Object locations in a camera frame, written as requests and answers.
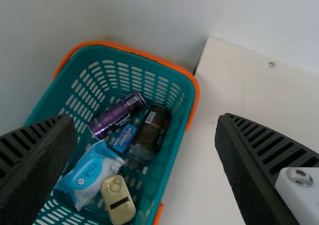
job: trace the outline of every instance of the purple can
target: purple can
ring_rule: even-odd
[[[89,130],[98,139],[102,140],[109,136],[113,131],[126,124],[131,116],[139,113],[146,107],[144,98],[138,92],[125,97],[89,122]]]

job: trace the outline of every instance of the teal basket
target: teal basket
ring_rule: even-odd
[[[137,212],[128,224],[152,225],[156,218],[170,171],[184,131],[190,125],[198,97],[194,77],[170,62],[143,52],[108,42],[87,42],[74,48],[63,60],[57,76],[39,101],[26,125],[55,114],[73,117],[78,132],[77,151],[64,172],[97,140],[87,123],[133,91],[140,92],[147,104],[161,104],[173,117],[162,149],[141,171],[127,166],[121,169]],[[131,119],[139,126],[146,111]],[[108,142],[112,142],[113,133]],[[89,206],[77,212],[63,193],[53,191],[34,222],[35,225],[110,225],[101,194]]]

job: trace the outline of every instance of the blue wet wipes package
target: blue wet wipes package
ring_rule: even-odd
[[[119,132],[118,137],[112,144],[112,147],[117,151],[124,153],[134,138],[136,131],[137,127],[133,126],[132,124],[126,124],[125,127]]]
[[[124,160],[108,149],[104,140],[92,145],[54,189],[71,195],[77,211],[89,205],[104,180],[117,174]]]

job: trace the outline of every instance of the small blue package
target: small blue package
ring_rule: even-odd
[[[134,135],[137,131],[137,127],[132,124],[126,124],[124,128],[119,132],[118,137],[112,144],[112,147],[117,151],[124,153],[126,148],[130,145]]]

